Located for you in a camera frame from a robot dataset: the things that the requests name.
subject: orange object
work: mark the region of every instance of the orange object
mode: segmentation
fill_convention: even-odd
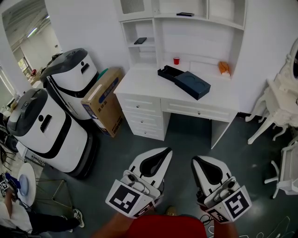
[[[222,75],[231,75],[230,67],[227,62],[220,61],[218,63],[218,68]]]

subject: ceiling light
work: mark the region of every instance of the ceiling light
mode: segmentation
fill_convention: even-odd
[[[27,36],[27,38],[28,38],[29,36],[31,36],[36,30],[37,30],[37,28],[34,28],[33,31]]]

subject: blue plate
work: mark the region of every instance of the blue plate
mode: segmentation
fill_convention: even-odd
[[[19,182],[20,182],[20,189],[19,189],[20,194],[22,196],[26,196],[29,191],[29,183],[28,183],[28,179],[27,179],[26,175],[22,174],[20,176]]]

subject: window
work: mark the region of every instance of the window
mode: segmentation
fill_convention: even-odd
[[[7,80],[1,66],[0,66],[0,107],[6,104],[13,98],[14,89]]]

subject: black pants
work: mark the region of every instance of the black pants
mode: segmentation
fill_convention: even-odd
[[[32,226],[32,234],[39,234],[46,231],[61,232],[74,229],[80,222],[76,218],[66,220],[63,217],[50,216],[45,214],[35,214],[28,212]]]

